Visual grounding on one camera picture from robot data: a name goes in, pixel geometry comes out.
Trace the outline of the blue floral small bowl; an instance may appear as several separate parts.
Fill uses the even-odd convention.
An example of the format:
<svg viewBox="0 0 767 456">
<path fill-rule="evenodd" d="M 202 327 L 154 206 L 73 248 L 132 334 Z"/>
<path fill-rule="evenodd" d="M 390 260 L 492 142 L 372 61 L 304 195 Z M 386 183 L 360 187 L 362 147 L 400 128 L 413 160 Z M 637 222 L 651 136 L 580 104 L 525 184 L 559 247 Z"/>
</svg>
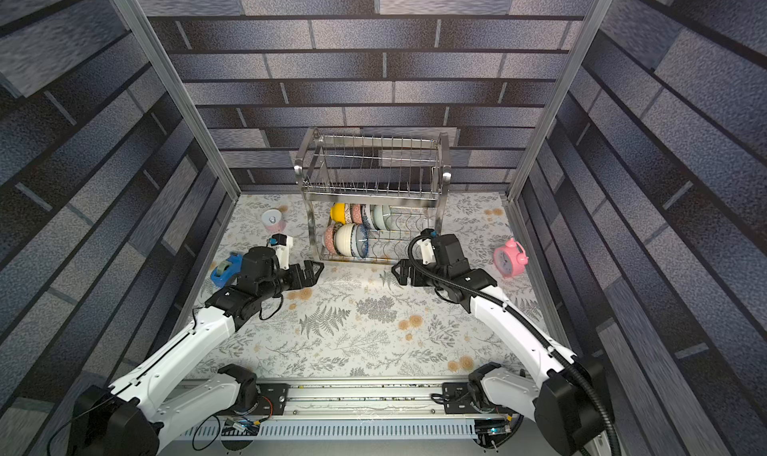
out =
<svg viewBox="0 0 767 456">
<path fill-rule="evenodd" d="M 363 224 L 355 224 L 353 230 L 353 257 L 367 258 L 369 253 L 369 232 Z"/>
</svg>

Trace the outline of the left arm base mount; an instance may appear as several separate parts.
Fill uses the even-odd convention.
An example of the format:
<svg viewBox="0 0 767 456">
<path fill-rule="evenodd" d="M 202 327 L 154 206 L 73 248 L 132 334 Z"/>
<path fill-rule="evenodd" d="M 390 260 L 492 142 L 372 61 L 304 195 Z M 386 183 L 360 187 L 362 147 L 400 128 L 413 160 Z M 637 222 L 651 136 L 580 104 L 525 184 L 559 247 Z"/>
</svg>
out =
<svg viewBox="0 0 767 456">
<path fill-rule="evenodd" d="M 256 420 L 284 415 L 289 389 L 290 386 L 285 383 L 262 383 L 259 396 L 254 405 L 244 413 L 244 416 Z"/>
</svg>

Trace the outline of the blue white patterned bowl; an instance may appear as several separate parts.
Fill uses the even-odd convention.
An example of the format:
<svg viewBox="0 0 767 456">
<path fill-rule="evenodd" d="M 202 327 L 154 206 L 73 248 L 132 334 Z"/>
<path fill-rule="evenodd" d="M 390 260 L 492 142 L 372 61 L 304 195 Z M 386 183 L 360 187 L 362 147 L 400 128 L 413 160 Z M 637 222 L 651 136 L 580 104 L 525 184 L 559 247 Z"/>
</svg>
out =
<svg viewBox="0 0 767 456">
<path fill-rule="evenodd" d="M 367 206 L 368 218 L 369 218 L 369 222 L 370 222 L 370 228 L 369 229 L 376 230 L 377 226 L 375 225 L 375 222 L 374 222 L 374 219 L 373 219 L 372 207 L 369 204 L 366 204 L 366 206 Z"/>
</svg>

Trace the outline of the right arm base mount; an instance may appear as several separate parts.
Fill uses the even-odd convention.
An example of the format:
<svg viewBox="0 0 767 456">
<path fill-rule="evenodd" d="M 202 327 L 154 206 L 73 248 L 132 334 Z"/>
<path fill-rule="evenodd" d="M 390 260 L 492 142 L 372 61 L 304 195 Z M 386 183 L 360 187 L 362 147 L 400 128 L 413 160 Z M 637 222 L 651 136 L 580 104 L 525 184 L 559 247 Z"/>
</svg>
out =
<svg viewBox="0 0 767 456">
<path fill-rule="evenodd" d="M 468 381 L 445 382 L 441 393 L 433 394 L 433 401 L 446 414 L 515 414 L 515 410 L 491 403 L 477 384 Z"/>
</svg>

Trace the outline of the cream white bowl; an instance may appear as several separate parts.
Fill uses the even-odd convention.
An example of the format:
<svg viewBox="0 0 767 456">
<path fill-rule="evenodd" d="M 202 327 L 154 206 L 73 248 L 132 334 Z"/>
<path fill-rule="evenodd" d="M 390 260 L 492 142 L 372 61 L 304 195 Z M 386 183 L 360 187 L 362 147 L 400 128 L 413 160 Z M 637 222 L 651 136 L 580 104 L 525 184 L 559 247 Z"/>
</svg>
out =
<svg viewBox="0 0 767 456">
<path fill-rule="evenodd" d="M 335 247 L 337 253 L 345 257 L 353 257 L 353 247 L 356 245 L 355 240 L 356 226 L 353 223 L 347 223 L 338 228 L 334 236 Z"/>
</svg>

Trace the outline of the yellow bowl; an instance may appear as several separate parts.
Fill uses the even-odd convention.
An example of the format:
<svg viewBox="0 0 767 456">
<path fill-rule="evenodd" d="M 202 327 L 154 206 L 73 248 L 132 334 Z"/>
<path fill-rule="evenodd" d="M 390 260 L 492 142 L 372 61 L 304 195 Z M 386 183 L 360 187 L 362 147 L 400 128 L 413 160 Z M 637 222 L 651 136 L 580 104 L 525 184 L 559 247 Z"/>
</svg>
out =
<svg viewBox="0 0 767 456">
<path fill-rule="evenodd" d="M 348 209 L 349 208 L 345 203 L 335 203 L 331 208 L 331 219 L 340 224 L 348 224 L 351 221 Z"/>
</svg>

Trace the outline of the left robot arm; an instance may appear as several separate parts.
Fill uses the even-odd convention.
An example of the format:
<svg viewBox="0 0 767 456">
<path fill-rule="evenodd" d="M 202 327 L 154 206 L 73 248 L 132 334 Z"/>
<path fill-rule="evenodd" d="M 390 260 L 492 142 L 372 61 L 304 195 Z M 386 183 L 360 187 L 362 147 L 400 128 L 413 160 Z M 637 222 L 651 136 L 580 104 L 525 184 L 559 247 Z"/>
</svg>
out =
<svg viewBox="0 0 767 456">
<path fill-rule="evenodd" d="M 256 405 L 257 377 L 236 364 L 180 396 L 170 394 L 213 349 L 260 316 L 264 302 L 317 284 L 323 264 L 293 264 L 291 248 L 291 238 L 276 234 L 265 246 L 229 257 L 221 288 L 191 323 L 110 386 L 92 386 L 77 398 L 65 425 L 67 454 L 157 455 L 194 424 Z"/>
</svg>

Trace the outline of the brown patterned bowl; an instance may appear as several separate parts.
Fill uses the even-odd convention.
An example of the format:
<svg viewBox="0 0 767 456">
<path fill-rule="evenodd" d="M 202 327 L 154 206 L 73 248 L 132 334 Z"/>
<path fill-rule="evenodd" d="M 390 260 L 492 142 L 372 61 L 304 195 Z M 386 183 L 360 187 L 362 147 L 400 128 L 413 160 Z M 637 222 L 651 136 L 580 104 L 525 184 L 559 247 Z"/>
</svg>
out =
<svg viewBox="0 0 767 456">
<path fill-rule="evenodd" d="M 362 224 L 362 211 L 361 206 L 356 203 L 350 203 L 347 205 L 347 217 L 349 222 L 353 224 Z"/>
</svg>

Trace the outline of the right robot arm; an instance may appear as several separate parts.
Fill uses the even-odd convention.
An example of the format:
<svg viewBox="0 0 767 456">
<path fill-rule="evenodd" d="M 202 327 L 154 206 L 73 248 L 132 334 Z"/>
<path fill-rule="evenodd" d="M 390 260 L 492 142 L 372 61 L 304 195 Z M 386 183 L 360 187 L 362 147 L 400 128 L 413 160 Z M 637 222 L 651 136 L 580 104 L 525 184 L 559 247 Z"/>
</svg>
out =
<svg viewBox="0 0 767 456">
<path fill-rule="evenodd" d="M 560 455 L 585 454 L 605 436 L 611 454 L 622 452 L 604 367 L 545 334 L 513 304 L 485 270 L 473 268 L 453 234 L 427 229 L 391 269 L 401 284 L 431 286 L 438 298 L 483 322 L 529 372 L 523 377 L 487 364 L 471 374 L 475 405 L 501 406 L 534 421 Z"/>
</svg>

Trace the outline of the pink patterned floral bowl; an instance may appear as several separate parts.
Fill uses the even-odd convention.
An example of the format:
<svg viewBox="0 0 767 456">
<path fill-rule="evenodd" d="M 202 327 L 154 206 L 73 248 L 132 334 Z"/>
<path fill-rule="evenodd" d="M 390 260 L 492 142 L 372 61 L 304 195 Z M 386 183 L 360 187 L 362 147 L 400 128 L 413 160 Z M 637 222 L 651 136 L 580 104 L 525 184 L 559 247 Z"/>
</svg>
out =
<svg viewBox="0 0 767 456">
<path fill-rule="evenodd" d="M 324 233 L 324 246 L 326 250 L 329 252 L 329 254 L 336 255 L 337 248 L 335 245 L 335 235 L 338 230 L 338 225 L 336 223 L 330 224 Z"/>
</svg>

